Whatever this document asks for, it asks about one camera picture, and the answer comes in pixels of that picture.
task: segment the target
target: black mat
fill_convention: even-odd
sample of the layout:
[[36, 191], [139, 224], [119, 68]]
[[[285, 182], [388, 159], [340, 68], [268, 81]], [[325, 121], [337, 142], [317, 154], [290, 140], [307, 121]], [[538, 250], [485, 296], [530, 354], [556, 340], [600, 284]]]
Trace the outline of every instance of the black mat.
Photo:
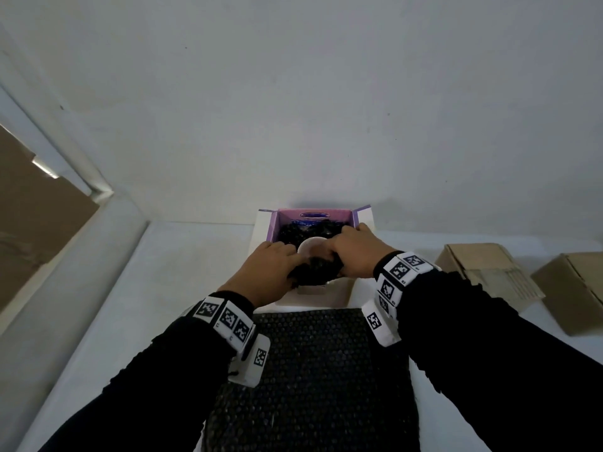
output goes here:
[[271, 340], [255, 389], [225, 384], [207, 420], [214, 451], [418, 451], [408, 357], [359, 309], [254, 315]]

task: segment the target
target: black clothing item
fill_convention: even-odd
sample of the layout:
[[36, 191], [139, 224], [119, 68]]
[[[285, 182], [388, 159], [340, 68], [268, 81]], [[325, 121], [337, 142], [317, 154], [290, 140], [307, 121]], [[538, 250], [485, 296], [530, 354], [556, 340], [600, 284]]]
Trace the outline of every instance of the black clothing item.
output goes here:
[[[493, 451], [598, 447], [603, 366], [501, 298], [433, 270], [404, 289], [397, 314], [410, 357]], [[206, 322], [179, 318], [41, 450], [191, 452], [234, 355]]]

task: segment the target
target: round white object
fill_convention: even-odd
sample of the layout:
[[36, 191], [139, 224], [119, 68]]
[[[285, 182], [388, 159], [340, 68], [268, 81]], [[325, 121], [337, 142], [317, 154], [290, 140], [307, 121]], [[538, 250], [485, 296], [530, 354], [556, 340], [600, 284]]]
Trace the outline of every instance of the round white object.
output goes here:
[[309, 257], [310, 249], [312, 249], [314, 246], [320, 246], [324, 241], [327, 241], [327, 238], [323, 238], [322, 236], [308, 238], [300, 244], [297, 253], [303, 255], [304, 257]]

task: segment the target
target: blue oval logo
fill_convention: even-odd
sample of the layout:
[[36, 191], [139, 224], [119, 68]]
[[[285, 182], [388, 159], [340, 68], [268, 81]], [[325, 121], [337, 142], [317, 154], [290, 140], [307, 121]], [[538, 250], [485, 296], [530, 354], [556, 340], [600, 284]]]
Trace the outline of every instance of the blue oval logo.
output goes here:
[[304, 219], [328, 219], [331, 215], [327, 213], [309, 212], [301, 213], [300, 217], [303, 217]]

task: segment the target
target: white table surface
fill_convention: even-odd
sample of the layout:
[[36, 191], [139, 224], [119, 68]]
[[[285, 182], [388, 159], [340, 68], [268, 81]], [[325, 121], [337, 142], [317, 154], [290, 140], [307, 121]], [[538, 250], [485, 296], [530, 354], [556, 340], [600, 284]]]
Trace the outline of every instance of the white table surface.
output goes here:
[[[46, 403], [21, 443], [35, 452], [73, 413], [97, 396], [121, 368], [178, 315], [211, 293], [245, 260], [251, 225], [153, 222], [71, 357]], [[529, 270], [560, 252], [602, 250], [596, 241], [531, 236], [426, 234], [378, 231], [394, 247], [413, 250], [434, 261], [445, 243], [496, 242]], [[372, 296], [373, 280], [358, 280], [350, 306]], [[541, 303], [522, 316], [603, 363], [603, 337], [566, 336]], [[433, 390], [411, 363], [418, 402], [421, 449], [487, 451], [449, 400]]]

